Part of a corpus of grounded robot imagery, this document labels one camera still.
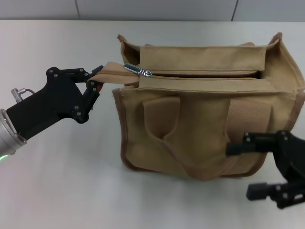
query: metal zipper slider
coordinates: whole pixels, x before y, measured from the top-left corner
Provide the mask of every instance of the metal zipper slider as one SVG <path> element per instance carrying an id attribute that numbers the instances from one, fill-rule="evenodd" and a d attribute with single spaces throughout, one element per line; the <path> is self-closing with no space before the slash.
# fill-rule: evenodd
<path id="1" fill-rule="evenodd" d="M 148 71 L 148 70 L 144 70 L 142 68 L 139 68 L 131 63 L 126 63 L 124 65 L 124 68 L 133 72 L 133 73 L 136 73 L 138 75 L 141 75 L 141 76 L 146 76 L 146 77 L 150 77 L 152 76 L 152 72 L 151 71 Z"/>

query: table surface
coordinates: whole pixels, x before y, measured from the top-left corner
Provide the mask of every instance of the table surface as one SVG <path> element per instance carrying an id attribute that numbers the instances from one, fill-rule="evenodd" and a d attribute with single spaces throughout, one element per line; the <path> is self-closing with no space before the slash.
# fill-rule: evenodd
<path id="1" fill-rule="evenodd" d="M 305 23 L 0 21 L 0 108 L 12 88 L 40 90 L 45 72 L 90 71 L 121 62 L 117 34 L 135 44 L 206 46 L 268 44 L 277 32 L 305 73 Z M 249 183 L 284 182 L 272 155 L 253 176 L 186 180 L 132 172 L 120 159 L 121 130 L 108 84 L 85 124 L 61 120 L 0 162 L 0 222 L 8 229 L 304 228 L 305 204 L 278 210 L 250 202 Z M 305 111 L 293 129 L 305 138 Z"/>

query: green light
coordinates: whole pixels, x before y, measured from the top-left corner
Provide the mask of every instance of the green light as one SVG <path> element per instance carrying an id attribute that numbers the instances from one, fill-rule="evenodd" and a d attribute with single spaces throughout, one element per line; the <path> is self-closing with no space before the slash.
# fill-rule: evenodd
<path id="1" fill-rule="evenodd" d="M 0 161 L 1 161 L 3 158 L 7 157 L 7 156 L 8 156 L 8 155 L 4 155 L 4 156 L 0 157 Z"/>

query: tan canvas bag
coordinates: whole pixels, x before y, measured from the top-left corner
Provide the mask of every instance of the tan canvas bag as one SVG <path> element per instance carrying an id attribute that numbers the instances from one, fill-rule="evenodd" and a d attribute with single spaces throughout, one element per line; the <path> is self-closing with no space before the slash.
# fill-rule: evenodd
<path id="1" fill-rule="evenodd" d="M 304 103 L 304 80 L 282 42 L 267 46 L 137 46 L 119 35 L 124 63 L 91 78 L 123 83 L 113 91 L 122 127 L 121 157 L 134 170 L 208 180 L 245 177 L 264 154 L 227 158 L 228 142 L 245 132 L 291 130 Z"/>

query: canvas bag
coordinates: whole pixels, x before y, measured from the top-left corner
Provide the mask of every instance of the canvas bag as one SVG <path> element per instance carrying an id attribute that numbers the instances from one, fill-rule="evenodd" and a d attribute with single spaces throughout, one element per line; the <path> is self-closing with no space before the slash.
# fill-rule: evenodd
<path id="1" fill-rule="evenodd" d="M 282 42 L 267 46 L 137 46 L 118 36 L 124 63 L 108 63 L 90 80 L 113 90 L 122 128 L 121 158 L 133 170 L 198 180 L 246 177 L 266 154 L 225 156 L 245 132 L 291 130 L 304 103 L 304 80 Z"/>

